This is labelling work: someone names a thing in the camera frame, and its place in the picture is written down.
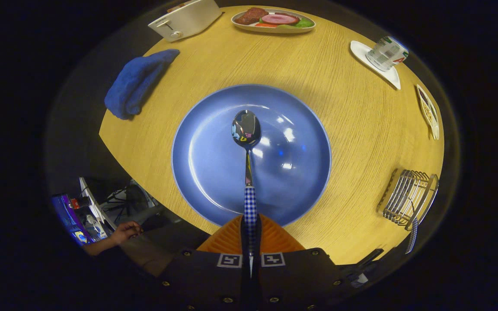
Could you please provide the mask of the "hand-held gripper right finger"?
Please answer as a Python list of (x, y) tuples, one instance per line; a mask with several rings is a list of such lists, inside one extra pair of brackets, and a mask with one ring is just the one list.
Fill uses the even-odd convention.
[(258, 311), (329, 311), (353, 288), (351, 269), (332, 262), (321, 248), (305, 248), (261, 215), (257, 224), (255, 304)]

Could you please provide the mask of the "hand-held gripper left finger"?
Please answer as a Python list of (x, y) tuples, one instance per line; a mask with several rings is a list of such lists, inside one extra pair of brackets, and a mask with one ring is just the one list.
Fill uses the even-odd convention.
[(182, 249), (156, 282), (168, 311), (250, 311), (251, 221), (238, 216), (198, 248)]

